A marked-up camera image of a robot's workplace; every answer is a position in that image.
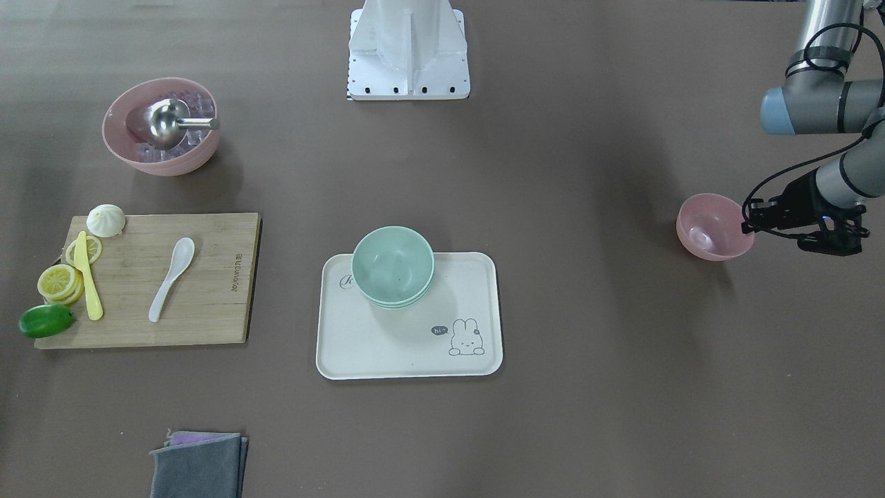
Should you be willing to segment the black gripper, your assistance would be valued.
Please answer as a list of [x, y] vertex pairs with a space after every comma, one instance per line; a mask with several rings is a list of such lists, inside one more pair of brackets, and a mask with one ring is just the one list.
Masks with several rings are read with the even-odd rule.
[[870, 232], [861, 224], [866, 207], [837, 207], [826, 201], [813, 173], [788, 183], [783, 193], [768, 201], [743, 202], [743, 233], [765, 233], [796, 241], [800, 250], [847, 257], [862, 252]]

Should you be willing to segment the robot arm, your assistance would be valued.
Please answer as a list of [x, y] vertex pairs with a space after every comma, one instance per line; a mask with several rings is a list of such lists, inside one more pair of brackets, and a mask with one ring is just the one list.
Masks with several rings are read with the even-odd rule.
[[883, 13], [882, 1], [810, 1], [785, 81], [761, 103], [766, 133], [855, 133], [765, 201], [750, 192], [742, 206], [744, 234], [766, 232], [825, 255], [860, 253], [869, 231], [866, 202], [883, 196], [883, 79], [850, 81], [847, 72], [863, 37], [879, 55], [883, 43], [864, 24], [865, 11]]

